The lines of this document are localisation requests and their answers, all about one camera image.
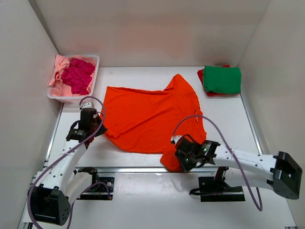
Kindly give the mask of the orange t-shirt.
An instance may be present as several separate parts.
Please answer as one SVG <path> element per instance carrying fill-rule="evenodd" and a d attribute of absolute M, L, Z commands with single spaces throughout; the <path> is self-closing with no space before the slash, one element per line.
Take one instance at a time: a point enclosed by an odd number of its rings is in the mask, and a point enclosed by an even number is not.
<path fill-rule="evenodd" d="M 107 87 L 104 106 L 105 136 L 119 149 L 131 153 L 160 154 L 171 172 L 182 168 L 170 143 L 172 134 L 206 139 L 199 99 L 179 74 L 161 91 Z"/>

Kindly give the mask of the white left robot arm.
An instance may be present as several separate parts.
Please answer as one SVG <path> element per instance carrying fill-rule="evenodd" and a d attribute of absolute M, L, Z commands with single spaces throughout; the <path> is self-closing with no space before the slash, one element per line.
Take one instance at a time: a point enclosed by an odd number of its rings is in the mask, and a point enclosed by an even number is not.
<path fill-rule="evenodd" d="M 36 228 L 41 228 L 41 222 L 69 228 L 77 198 L 107 186 L 97 169 L 76 169 L 94 138 L 106 132 L 104 119 L 105 114 L 95 108 L 82 108 L 80 119 L 69 129 L 62 154 L 36 177 L 27 198 L 28 214 Z"/>

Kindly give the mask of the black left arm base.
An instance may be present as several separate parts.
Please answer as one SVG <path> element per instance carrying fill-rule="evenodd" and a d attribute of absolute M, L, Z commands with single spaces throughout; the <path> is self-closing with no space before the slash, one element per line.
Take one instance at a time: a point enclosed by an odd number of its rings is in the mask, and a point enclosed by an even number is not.
<path fill-rule="evenodd" d="M 98 169 L 93 167 L 81 167 L 74 170 L 74 175 L 85 172 L 91 175 L 93 187 L 82 193 L 78 200 L 113 200 L 114 177 L 101 177 Z"/>

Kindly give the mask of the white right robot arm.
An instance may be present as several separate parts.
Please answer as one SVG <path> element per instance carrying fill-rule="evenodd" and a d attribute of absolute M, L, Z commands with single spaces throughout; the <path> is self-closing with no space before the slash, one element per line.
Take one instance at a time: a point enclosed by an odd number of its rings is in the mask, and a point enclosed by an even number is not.
<path fill-rule="evenodd" d="M 286 152 L 279 152 L 277 155 L 254 155 L 240 150 L 229 150 L 215 141 L 205 140 L 199 144 L 189 135 L 173 136 L 171 143 L 175 145 L 175 156 L 185 172 L 205 164 L 225 170 L 238 169 L 241 175 L 245 175 L 243 181 L 252 187 L 258 185 L 273 190 L 286 199 L 299 199 L 303 170 Z"/>

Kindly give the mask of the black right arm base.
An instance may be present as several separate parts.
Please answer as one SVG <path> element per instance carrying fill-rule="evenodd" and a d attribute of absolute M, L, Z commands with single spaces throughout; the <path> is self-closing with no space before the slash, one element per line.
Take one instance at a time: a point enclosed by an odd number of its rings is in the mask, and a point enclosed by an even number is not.
<path fill-rule="evenodd" d="M 229 167 L 219 167 L 215 175 L 198 177 L 198 187 L 191 189 L 189 195 L 200 197 L 201 202 L 243 202 L 241 186 L 231 187 L 225 182 Z"/>

